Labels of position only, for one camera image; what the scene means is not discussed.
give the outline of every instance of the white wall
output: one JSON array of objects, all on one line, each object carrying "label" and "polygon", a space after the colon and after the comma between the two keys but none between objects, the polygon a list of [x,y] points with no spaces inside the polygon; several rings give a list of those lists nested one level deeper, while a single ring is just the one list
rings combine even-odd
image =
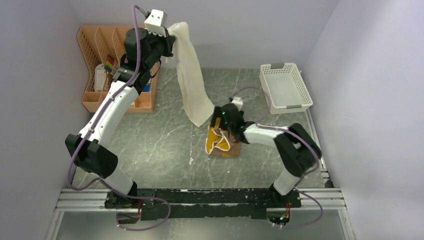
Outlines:
[{"label": "white wall", "polygon": [[302,68],[339,0],[70,0],[89,25],[132,25],[131,6],[159,9],[170,26],[187,22],[202,67]]},{"label": "white wall", "polygon": [[67,0],[0,1],[0,239],[43,239],[88,120],[88,71]]},{"label": "white wall", "polygon": [[340,0],[304,68],[358,240],[424,239],[424,2]]}]

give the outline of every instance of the yellow cloth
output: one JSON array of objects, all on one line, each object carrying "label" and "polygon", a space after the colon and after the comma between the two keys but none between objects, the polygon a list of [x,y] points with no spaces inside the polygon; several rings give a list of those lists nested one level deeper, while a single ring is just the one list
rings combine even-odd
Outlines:
[{"label": "yellow cloth", "polygon": [[209,129],[207,131],[207,138],[206,138],[206,145],[205,150],[207,154],[211,154],[212,150],[214,148],[219,149],[221,151],[229,151],[230,150],[230,143],[228,142],[227,137],[222,133],[224,131],[219,130],[221,118],[217,117],[215,121],[215,126],[211,127],[209,126]]}]

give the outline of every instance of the marble floor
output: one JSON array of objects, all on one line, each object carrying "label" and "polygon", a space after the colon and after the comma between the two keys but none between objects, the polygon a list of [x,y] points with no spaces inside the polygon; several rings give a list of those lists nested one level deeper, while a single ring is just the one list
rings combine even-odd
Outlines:
[{"label": "marble floor", "polygon": [[[259,70],[202,69],[204,86],[217,106],[248,86],[260,87]],[[267,112],[263,93],[252,89],[239,94],[244,119],[256,121]],[[263,124],[300,123],[309,131],[305,112],[270,115]],[[139,188],[268,188],[280,175],[283,163],[269,146],[244,144],[237,158],[209,156],[205,152],[208,122],[197,128],[183,110],[175,69],[161,69],[153,113],[126,113],[117,126],[110,150],[118,166]],[[83,186],[92,175],[77,168],[73,184]],[[311,173],[300,188],[323,188],[321,173]],[[104,188],[100,183],[90,188]]]}]

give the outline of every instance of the white plastic basket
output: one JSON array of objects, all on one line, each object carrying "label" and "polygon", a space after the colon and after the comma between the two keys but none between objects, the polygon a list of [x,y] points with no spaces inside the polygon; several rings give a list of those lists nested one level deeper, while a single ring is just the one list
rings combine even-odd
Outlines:
[{"label": "white plastic basket", "polygon": [[268,94],[271,114],[306,111],[312,99],[298,66],[294,63],[273,63],[260,66],[260,84]]}]

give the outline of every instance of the wooden organizer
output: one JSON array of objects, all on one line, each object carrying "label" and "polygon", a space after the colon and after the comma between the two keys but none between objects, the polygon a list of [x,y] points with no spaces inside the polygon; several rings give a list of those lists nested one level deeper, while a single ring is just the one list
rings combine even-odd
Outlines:
[{"label": "wooden organizer", "polygon": [[[77,40],[88,67],[89,79],[87,88],[82,96],[81,103],[91,113],[95,113],[108,94],[111,87],[112,75],[107,74],[101,92],[94,91],[95,68],[97,65],[106,64],[108,55],[119,61],[125,53],[124,39],[131,26],[81,26]],[[150,73],[153,75],[159,69],[156,63]],[[156,86],[158,74],[151,79],[150,90],[142,92],[135,100],[135,106],[130,106],[127,113],[151,113],[155,107]]]}]

